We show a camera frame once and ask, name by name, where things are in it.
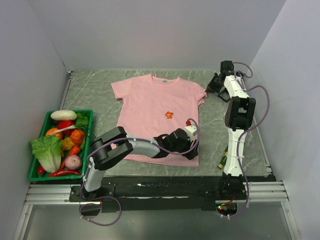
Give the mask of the red maple leaf brooch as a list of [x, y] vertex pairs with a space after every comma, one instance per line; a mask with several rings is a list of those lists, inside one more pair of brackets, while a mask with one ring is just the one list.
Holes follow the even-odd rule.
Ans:
[[165, 113], [165, 116], [166, 116], [167, 119], [172, 119], [172, 118], [173, 118], [173, 115], [174, 115], [174, 113], [173, 113], [173, 112], [170, 112], [170, 111], [167, 111], [167, 112]]

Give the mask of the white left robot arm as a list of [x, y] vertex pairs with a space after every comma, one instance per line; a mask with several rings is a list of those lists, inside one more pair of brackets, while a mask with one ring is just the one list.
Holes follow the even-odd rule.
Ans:
[[163, 159], [168, 155], [183, 156], [192, 160], [198, 156], [199, 133], [197, 124], [178, 128], [170, 134], [153, 138], [142, 138], [128, 134], [122, 126], [116, 127], [93, 140], [92, 152], [87, 157], [88, 167], [82, 178], [79, 196], [93, 201], [106, 170], [114, 167], [128, 155], [139, 155], [151, 159]]

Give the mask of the pink t-shirt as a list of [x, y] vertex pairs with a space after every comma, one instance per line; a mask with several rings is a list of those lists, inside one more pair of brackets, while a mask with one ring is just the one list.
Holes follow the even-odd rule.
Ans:
[[[151, 74], [111, 84], [116, 99], [123, 101], [117, 125], [139, 138], [153, 138], [183, 128], [189, 118], [199, 120], [205, 89], [181, 78], [165, 79]], [[173, 112], [167, 119], [166, 112]]]

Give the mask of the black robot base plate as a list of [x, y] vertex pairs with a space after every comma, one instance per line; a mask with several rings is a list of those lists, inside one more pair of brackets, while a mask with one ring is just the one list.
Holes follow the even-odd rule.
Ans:
[[147, 210], [215, 211], [216, 202], [245, 200], [242, 177], [119, 176], [104, 177], [98, 190], [71, 187], [69, 201], [98, 204], [102, 213]]

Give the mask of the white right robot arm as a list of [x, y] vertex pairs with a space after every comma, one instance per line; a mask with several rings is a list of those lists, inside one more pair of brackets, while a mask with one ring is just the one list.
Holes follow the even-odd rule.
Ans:
[[227, 156], [218, 187], [219, 195], [226, 200], [245, 192], [242, 161], [245, 139], [256, 107], [256, 100], [248, 95], [242, 84], [242, 76], [242, 73], [235, 71], [231, 60], [224, 60], [220, 63], [220, 72], [214, 74], [206, 88], [207, 93], [217, 93], [228, 103], [224, 119], [228, 132]]

